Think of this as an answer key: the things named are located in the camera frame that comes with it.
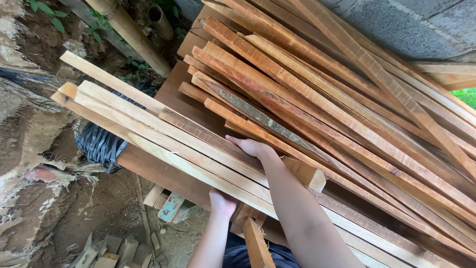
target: person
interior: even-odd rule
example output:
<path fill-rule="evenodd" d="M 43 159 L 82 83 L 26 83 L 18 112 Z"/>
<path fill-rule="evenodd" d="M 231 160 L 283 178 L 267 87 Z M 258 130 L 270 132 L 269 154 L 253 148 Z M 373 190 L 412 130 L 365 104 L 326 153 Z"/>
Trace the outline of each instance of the person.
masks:
<path fill-rule="evenodd" d="M 270 146 L 229 135 L 226 139 L 261 161 L 268 178 L 276 215 L 292 252 L 290 258 L 295 258 L 302 268 L 365 268 L 345 244 L 311 193 L 286 168 Z M 211 189 L 210 203 L 210 218 L 187 268 L 227 267 L 223 259 L 228 222 L 235 211 L 236 201 L 216 189 Z"/>

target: dirt ground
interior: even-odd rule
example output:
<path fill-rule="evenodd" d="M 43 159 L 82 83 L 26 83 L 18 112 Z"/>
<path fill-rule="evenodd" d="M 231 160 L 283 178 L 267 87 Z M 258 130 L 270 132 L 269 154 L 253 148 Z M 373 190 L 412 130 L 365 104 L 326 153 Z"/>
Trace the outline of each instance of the dirt ground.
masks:
<path fill-rule="evenodd" d="M 42 12 L 35 13 L 29 6 L 25 6 L 27 15 L 18 18 L 18 21 L 28 30 L 17 37 L 17 43 L 20 46 L 19 51 L 28 60 L 36 63 L 42 70 L 55 74 L 63 68 L 59 56 L 66 50 L 64 42 L 77 40 L 84 46 L 88 61 L 100 67 L 107 67 L 108 72 L 110 68 L 119 71 L 124 69 L 120 60 L 107 61 L 118 53 L 114 47 L 105 41 L 97 43 L 92 36 L 84 33 L 84 25 L 77 16 L 57 0 L 49 2 L 55 7 L 54 10 L 69 13 L 69 16 L 61 19 L 66 33 L 58 32 L 50 23 L 48 15 Z M 140 9 L 146 9 L 150 2 L 135 1 L 127 9 L 136 21 L 141 21 L 140 9 L 137 11 L 132 8 L 132 4 Z M 170 23 L 174 28 L 189 30 L 191 27 L 191 22 L 182 16 L 171 18 Z M 182 39 L 176 36 L 173 40 L 164 42 L 154 31 L 149 31 L 149 37 L 173 66 Z M 156 84 L 163 82 L 153 73 L 151 77 L 155 79 Z M 88 79 L 84 76 L 63 78 L 75 78 L 77 82 Z M 38 94 L 41 91 L 34 85 L 29 89 Z M 0 175 L 6 174 L 18 165 L 24 133 L 34 113 L 31 108 L 22 108 L 16 116 L 1 124 Z M 66 163 L 76 154 L 77 147 L 71 125 L 67 125 L 55 139 L 52 147 L 43 153 L 50 160 L 61 160 Z M 32 236 L 35 237 L 31 243 L 33 245 L 46 239 L 49 242 L 33 254 L 29 267 L 62 268 L 81 252 L 90 233 L 93 233 L 93 241 L 101 240 L 108 231 L 113 231 L 124 236 L 134 235 L 140 243 L 146 243 L 134 174 L 128 170 L 119 170 L 113 175 L 106 173 L 94 175 L 98 176 L 98 182 L 80 178 L 62 189 L 55 198 L 50 198 L 53 196 L 53 188 L 42 181 L 33 182 L 20 190 L 16 207 L 22 209 L 24 221 L 9 229 L 9 242 L 5 250 L 20 252 L 25 242 L 32 240 Z M 142 178 L 141 184 L 145 196 L 152 188 L 152 183 Z M 161 244 L 160 250 L 156 252 L 158 258 L 155 267 L 185 267 L 201 237 L 209 213 L 199 211 L 179 224 L 168 224 L 158 220 L 158 210 L 150 207 L 146 210 L 151 231 L 157 232 Z M 161 229 L 165 229 L 166 232 L 160 234 Z"/>

